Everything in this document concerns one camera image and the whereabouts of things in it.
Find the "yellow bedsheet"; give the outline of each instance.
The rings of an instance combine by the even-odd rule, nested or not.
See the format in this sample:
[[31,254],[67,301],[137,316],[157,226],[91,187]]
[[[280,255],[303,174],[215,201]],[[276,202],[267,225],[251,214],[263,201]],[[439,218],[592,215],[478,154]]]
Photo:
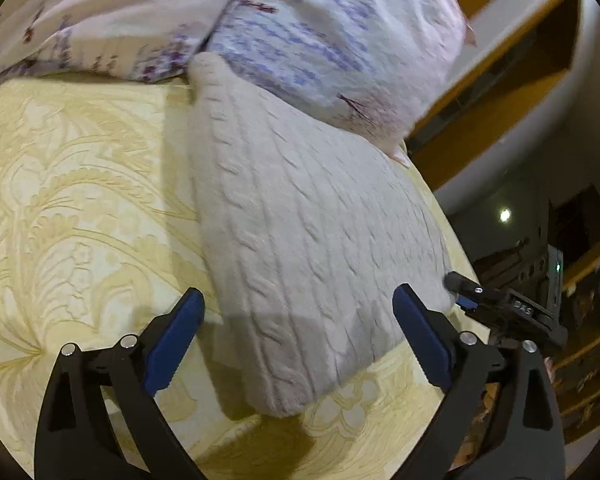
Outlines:
[[[36,423],[59,348],[110,346],[168,311],[188,286],[207,319],[157,402],[214,479],[385,479],[442,394],[404,343],[301,416],[259,416],[239,374],[210,352],[220,322],[205,269],[186,136],[184,80],[146,86],[88,75],[0,86],[0,438],[33,470]],[[473,275],[426,184],[454,267]],[[457,327],[487,331],[459,310]],[[108,402],[130,462],[138,452]]]

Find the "silver screw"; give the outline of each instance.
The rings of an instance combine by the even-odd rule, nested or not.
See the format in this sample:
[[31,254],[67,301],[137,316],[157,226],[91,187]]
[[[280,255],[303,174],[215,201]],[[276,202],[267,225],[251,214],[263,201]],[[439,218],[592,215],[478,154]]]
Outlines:
[[72,353],[75,352],[76,348],[77,347],[74,343],[67,343],[66,345],[62,346],[62,348],[60,349],[60,353],[62,355],[71,355]]
[[473,346],[478,342],[478,338],[473,332],[461,332],[460,341],[465,345]]
[[538,350],[538,345],[536,345],[536,343],[534,343],[533,341],[527,339],[526,341],[522,342],[522,348],[524,348],[530,354],[533,354]]
[[135,334],[127,334],[120,340],[122,348],[133,348],[138,342],[138,336]]

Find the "bright light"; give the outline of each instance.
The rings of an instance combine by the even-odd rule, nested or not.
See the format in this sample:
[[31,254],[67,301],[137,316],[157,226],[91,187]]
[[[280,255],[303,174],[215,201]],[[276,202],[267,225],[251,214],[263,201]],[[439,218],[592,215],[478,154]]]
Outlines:
[[510,218],[511,218],[511,209],[503,209],[500,212],[500,221],[503,224],[506,224]]

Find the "mattress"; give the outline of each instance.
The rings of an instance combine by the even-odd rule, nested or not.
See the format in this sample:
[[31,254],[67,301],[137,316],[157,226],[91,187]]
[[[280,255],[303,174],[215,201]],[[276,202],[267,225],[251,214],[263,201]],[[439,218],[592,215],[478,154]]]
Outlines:
[[[189,286],[206,318],[156,401],[214,479],[387,479],[443,394],[405,342],[301,415],[245,402],[240,372],[213,351],[225,330],[202,252],[187,158],[194,91],[92,75],[0,86],[0,438],[30,474],[42,396],[59,348],[102,348],[171,309]],[[474,277],[432,192],[404,169],[443,231],[453,267]],[[455,307],[456,328],[488,331]],[[141,458],[104,390],[129,462]]]

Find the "pillow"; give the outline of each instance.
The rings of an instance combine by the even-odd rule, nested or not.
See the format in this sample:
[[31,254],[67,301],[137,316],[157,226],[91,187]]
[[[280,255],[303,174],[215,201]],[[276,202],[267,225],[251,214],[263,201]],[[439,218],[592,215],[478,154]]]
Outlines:
[[404,339],[397,286],[453,304],[442,232],[406,171],[359,136],[234,75],[189,67],[190,156],[205,259],[247,402],[287,416]]
[[90,70],[154,81],[184,71],[230,0],[5,0],[0,75]]
[[235,0],[208,50],[406,163],[398,143],[445,89],[465,33],[456,0]]

